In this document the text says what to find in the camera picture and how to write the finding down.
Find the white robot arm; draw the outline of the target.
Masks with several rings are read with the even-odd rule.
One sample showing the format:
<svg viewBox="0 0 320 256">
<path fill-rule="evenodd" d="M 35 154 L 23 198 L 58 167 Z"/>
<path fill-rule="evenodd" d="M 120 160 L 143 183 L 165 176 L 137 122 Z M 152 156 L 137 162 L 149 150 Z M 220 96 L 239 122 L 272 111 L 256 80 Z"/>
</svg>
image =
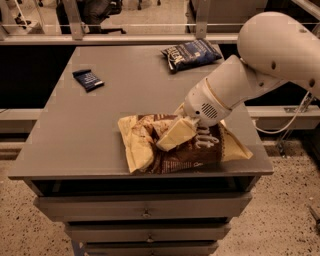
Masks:
<svg viewBox="0 0 320 256">
<path fill-rule="evenodd" d="M 196 125 L 209 127 L 241 103 L 292 82 L 320 96 L 320 39 L 295 19 L 264 12 L 249 19 L 230 56 L 187 94 L 173 123 L 157 147 L 169 151 L 196 135 Z"/>
</svg>

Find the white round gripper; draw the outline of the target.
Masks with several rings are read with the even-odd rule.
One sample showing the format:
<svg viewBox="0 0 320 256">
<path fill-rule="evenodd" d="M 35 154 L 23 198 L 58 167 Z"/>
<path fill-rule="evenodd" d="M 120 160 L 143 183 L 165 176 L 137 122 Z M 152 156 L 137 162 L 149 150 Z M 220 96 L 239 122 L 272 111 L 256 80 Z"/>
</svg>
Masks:
<svg viewBox="0 0 320 256">
<path fill-rule="evenodd" d="M 168 152 L 196 135 L 198 119 L 201 125 L 211 127 L 230 113 L 231 110 L 218 100 L 208 79 L 202 79 L 189 91 L 184 103 L 174 111 L 175 115 L 189 117 L 174 119 L 168 130 L 160 136 L 156 146 Z"/>
</svg>

